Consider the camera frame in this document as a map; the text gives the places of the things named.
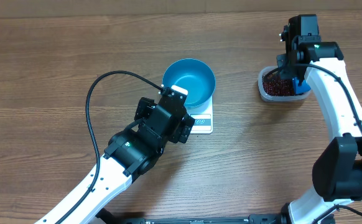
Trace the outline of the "blue plastic measuring scoop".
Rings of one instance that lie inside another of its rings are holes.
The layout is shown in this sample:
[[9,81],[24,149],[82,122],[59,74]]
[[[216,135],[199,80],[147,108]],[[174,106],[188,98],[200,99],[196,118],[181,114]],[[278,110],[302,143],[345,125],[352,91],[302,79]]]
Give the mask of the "blue plastic measuring scoop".
[[310,86],[306,83],[306,80],[300,81],[297,77],[292,79],[292,85],[295,95],[303,95],[311,90]]

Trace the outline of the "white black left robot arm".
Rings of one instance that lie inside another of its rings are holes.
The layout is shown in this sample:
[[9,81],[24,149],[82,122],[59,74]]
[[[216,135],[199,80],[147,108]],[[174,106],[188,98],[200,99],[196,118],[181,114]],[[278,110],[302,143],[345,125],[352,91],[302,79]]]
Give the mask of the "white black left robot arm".
[[89,223],[113,198],[153,168],[167,142],[185,143],[195,120],[187,95],[169,90],[156,103],[142,97],[134,122],[115,134],[89,174],[39,223]]

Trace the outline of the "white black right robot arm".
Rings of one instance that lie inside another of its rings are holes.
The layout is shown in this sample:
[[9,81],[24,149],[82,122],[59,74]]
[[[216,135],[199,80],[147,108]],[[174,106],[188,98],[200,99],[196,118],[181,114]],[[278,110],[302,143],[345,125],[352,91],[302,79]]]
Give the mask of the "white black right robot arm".
[[315,14],[290,18],[280,36],[283,67],[313,91],[330,139],[313,165],[311,188],[284,205],[284,222],[334,223],[334,211],[362,200],[362,107],[339,45],[322,41]]

